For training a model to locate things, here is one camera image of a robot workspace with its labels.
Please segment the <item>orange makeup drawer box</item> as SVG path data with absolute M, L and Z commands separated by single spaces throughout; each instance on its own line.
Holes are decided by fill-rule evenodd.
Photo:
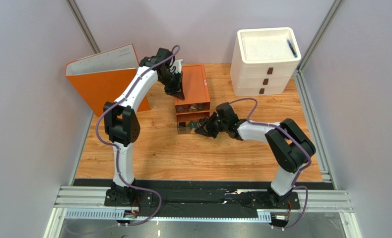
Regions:
M 176 114 L 207 112 L 210 110 L 210 96 L 203 64 L 182 67 L 184 100 L 175 99 Z

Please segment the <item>clear acrylic drawer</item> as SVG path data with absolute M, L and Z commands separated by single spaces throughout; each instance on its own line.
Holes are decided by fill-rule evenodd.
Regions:
M 194 113 L 188 113 L 188 114 L 177 114 L 176 115 L 176 120 L 177 120 L 177 131 L 178 134 L 186 134 L 186 133 L 194 133 L 195 130 L 190 130 L 187 125 L 190 121 L 199 121 L 200 119 L 207 117 L 210 117 L 210 112 L 194 112 Z M 186 127 L 179 127 L 180 122 L 185 122 Z

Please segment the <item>glass cream jar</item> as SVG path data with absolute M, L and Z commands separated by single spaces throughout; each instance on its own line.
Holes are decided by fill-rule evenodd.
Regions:
M 190 122 L 188 123 L 187 127 L 188 127 L 190 130 L 196 130 L 196 129 L 199 127 L 199 124 L 198 124 L 197 121 L 190 121 Z

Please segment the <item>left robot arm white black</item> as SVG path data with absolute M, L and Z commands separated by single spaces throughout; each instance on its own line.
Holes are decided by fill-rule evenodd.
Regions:
M 134 143 L 140 134 L 137 109 L 149 89 L 156 83 L 164 85 L 167 95 L 184 100 L 181 64 L 175 62 L 180 46 L 171 50 L 159 48 L 156 55 L 143 58 L 136 75 L 124 93 L 114 102 L 106 102 L 98 119 L 104 122 L 104 130 L 115 155 L 115 175 L 106 192 L 105 206 L 131 206 L 137 202 L 137 191 L 133 173 Z

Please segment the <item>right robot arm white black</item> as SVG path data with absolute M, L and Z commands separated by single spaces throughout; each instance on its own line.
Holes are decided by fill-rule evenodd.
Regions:
M 232 139 L 267 143 L 279 165 L 274 180 L 266 192 L 266 201 L 274 207 L 283 205 L 292 192 L 300 173 L 312 163 L 316 148 L 292 119 L 266 123 L 240 119 L 230 103 L 216 107 L 216 111 L 203 119 L 195 133 L 216 138 L 225 132 Z

